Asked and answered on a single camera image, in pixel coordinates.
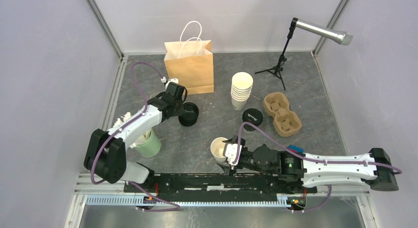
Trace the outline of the black coffee lid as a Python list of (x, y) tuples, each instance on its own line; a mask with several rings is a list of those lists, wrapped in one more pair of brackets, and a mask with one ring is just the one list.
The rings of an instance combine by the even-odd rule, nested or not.
[(242, 114), (243, 122), (252, 123), (255, 126), (260, 126), (263, 122), (263, 114), (260, 110), (255, 108), (246, 109)]

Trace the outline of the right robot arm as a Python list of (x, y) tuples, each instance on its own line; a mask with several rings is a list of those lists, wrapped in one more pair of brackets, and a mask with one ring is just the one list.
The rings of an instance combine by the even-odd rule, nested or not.
[(210, 150), (225, 175), (248, 169), (277, 176), (290, 192), (324, 185), (368, 185), (375, 191), (398, 191), (395, 169), (382, 148), (354, 156), (321, 156), (291, 149), (277, 151), (263, 144), (253, 151), (237, 137), (217, 138)]

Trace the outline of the white paper cup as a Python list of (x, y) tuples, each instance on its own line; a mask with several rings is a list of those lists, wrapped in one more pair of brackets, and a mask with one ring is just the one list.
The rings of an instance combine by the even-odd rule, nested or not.
[(227, 138), (224, 137), (218, 137), (215, 138), (211, 145), (210, 145), (210, 152), (216, 162), (224, 163), (226, 160), (226, 157), (223, 155), (224, 148), (225, 148), (225, 141), (227, 141)]

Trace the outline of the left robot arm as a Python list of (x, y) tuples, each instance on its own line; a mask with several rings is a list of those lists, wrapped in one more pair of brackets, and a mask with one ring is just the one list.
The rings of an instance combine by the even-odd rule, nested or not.
[(184, 113), (183, 95), (186, 88), (177, 78), (169, 79), (165, 91), (149, 99), (135, 115), (108, 130), (96, 129), (92, 134), (84, 158), (84, 167), (91, 178), (99, 176), (102, 181), (114, 184), (118, 181), (136, 182), (142, 192), (155, 186), (150, 169), (126, 160), (126, 150), (142, 134), (165, 120)]

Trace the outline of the black sleeved paper cup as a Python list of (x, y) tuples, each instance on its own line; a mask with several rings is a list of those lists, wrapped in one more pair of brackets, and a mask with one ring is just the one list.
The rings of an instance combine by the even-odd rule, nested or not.
[(244, 122), (244, 131), (246, 133), (253, 133), (254, 131), (256, 131), (255, 127), (259, 127), (261, 125), (261, 123), (251, 123), (251, 122)]

